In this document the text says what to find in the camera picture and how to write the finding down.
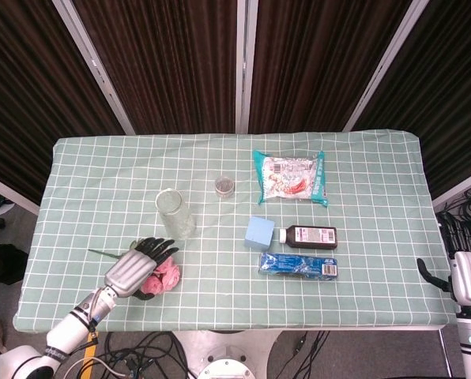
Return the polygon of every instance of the blue box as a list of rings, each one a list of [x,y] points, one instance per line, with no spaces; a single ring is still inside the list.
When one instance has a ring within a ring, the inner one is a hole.
[[[258,272],[270,275],[302,276],[306,279],[334,280],[337,260],[296,254],[262,253]]]
[[[252,249],[267,251],[273,238],[274,221],[252,216],[244,237],[244,245]]]

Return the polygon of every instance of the robotic arm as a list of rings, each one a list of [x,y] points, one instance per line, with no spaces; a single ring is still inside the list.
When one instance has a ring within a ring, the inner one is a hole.
[[[451,276],[442,280],[417,260],[418,271],[427,282],[449,292],[458,305],[458,336],[464,362],[465,376],[471,379],[471,230],[462,226],[452,215],[439,215],[443,243],[450,258]]]
[[[31,346],[17,347],[0,355],[0,379],[49,379],[88,334],[115,307],[117,298],[146,297],[141,285],[168,257],[173,240],[147,238],[125,253],[107,272],[104,287],[94,290],[47,334],[47,346],[39,354]]]

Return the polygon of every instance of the toothpaste box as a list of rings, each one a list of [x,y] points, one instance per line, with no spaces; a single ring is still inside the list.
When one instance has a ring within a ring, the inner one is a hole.
[[[313,280],[334,280],[337,261],[334,258],[297,254],[262,253],[258,272],[269,275],[302,276]]]

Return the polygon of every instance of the black bag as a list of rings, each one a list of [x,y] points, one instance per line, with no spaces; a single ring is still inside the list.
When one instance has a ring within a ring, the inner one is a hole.
[[[0,244],[0,283],[13,284],[23,279],[28,255],[14,245]]]

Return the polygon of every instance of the brown bottle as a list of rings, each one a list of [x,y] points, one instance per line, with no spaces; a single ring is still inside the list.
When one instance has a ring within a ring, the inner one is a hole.
[[[335,249],[337,231],[335,227],[292,225],[288,229],[280,229],[280,243],[305,249]]]

